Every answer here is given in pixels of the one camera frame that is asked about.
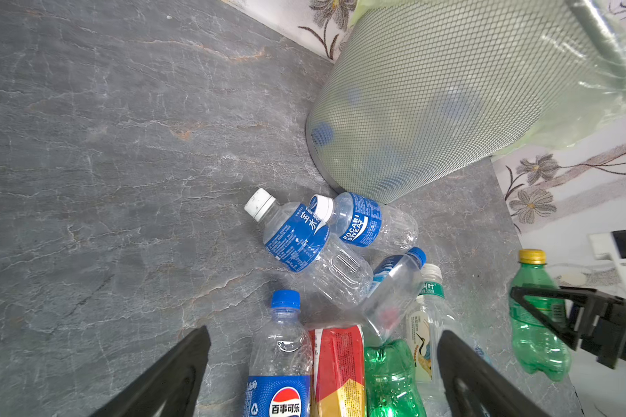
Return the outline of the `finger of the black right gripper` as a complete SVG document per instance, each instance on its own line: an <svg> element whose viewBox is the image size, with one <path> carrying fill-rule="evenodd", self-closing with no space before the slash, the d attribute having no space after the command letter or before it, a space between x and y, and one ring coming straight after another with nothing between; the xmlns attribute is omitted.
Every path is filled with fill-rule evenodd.
<svg viewBox="0 0 626 417"><path fill-rule="evenodd" d="M587 288L561 287L544 288L539 286L514 287L509 292L511 299L526 309L537 321L545 326L559 339L580 339L584 331L585 320L588 314L584 312L589 301ZM545 298L548 300L571 301L573 304L572 316L564 315L565 321L557 322L540 311L528 297Z"/></svg>

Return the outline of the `blue label water bottle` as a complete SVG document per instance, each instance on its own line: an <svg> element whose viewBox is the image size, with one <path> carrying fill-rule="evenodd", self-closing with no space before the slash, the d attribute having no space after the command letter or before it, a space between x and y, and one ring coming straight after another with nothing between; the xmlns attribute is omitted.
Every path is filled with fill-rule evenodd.
<svg viewBox="0 0 626 417"><path fill-rule="evenodd" d="M260 225L266 250L287 269L302 274L340 309L355 309L369 295L370 264L343 243L306 205L281 204L259 188L244 210Z"/></svg>

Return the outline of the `Pepsi bottle blue label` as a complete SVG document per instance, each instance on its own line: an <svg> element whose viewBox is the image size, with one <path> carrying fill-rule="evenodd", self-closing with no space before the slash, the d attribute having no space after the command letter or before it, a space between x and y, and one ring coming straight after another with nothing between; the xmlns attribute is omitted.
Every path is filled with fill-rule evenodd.
<svg viewBox="0 0 626 417"><path fill-rule="evenodd" d="M271 316L253 337L244 416L309 416L313 347L299 321L297 291L278 290Z"/></svg>

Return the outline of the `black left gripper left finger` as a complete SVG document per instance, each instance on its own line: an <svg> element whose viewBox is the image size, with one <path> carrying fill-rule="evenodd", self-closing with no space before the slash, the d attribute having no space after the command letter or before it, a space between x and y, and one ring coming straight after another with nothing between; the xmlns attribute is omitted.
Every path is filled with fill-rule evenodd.
<svg viewBox="0 0 626 417"><path fill-rule="evenodd" d="M209 361L205 326L186 335L95 416L191 416Z"/></svg>

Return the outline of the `square clear bottle white cap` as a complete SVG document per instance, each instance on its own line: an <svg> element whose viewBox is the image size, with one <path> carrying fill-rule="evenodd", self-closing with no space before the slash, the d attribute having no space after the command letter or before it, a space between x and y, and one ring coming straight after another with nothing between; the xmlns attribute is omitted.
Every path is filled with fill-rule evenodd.
<svg viewBox="0 0 626 417"><path fill-rule="evenodd" d="M450 409L438 361L440 338L443 331L450 330L473 349L476 341L469 336L446 300L440 267L427 263L422 273L424 287L406 315L406 342L415 365L417 390L426 414L448 416Z"/></svg>

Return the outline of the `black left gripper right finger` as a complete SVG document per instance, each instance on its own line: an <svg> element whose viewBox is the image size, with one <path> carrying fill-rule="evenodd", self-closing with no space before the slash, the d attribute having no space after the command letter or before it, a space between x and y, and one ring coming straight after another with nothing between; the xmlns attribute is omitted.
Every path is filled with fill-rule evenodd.
<svg viewBox="0 0 626 417"><path fill-rule="evenodd" d="M443 331L436 352L453 416L548 416L454 332Z"/></svg>

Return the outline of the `red yellow label bottle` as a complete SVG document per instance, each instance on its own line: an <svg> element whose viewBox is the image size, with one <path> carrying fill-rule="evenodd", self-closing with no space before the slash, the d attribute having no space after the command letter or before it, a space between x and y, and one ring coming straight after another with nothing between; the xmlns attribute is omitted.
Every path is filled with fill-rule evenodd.
<svg viewBox="0 0 626 417"><path fill-rule="evenodd" d="M366 415L363 333L360 327L316 328L313 343L312 414Z"/></svg>

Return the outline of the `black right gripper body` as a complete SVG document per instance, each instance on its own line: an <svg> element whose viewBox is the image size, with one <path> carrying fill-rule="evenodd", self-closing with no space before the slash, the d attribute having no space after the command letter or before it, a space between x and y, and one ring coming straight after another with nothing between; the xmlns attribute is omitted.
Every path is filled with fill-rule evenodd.
<svg viewBox="0 0 626 417"><path fill-rule="evenodd" d="M574 323L573 350L592 354L606 368L626 362L626 302L574 302L569 321Z"/></svg>

